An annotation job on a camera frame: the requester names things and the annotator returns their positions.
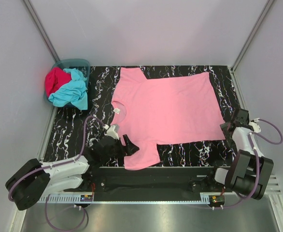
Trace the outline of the pink t shirt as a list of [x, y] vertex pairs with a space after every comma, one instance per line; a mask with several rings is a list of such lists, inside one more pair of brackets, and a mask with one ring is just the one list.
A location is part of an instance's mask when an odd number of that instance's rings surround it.
[[158, 164], [158, 145], [223, 140], [224, 120], [208, 72], [147, 79], [140, 68], [121, 68], [113, 97], [113, 124], [139, 150], [127, 170]]

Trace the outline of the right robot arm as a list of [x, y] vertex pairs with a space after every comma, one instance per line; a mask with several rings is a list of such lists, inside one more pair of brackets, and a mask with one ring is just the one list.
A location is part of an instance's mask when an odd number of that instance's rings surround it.
[[247, 110], [236, 109], [231, 120], [220, 125], [227, 145], [237, 154], [228, 169], [217, 168], [206, 179], [210, 191], [224, 186], [243, 199], [260, 200], [264, 196], [274, 163], [264, 157], [255, 141], [254, 136], [261, 132], [257, 121], [249, 119]]

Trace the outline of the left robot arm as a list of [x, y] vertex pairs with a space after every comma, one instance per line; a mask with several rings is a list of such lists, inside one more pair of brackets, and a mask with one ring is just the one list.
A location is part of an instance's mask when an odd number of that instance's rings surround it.
[[5, 184], [8, 199], [18, 210], [26, 210], [41, 197], [61, 191], [87, 191], [92, 172], [111, 158], [124, 158], [139, 151], [127, 135], [115, 139], [105, 135], [79, 155], [55, 162], [27, 161]]

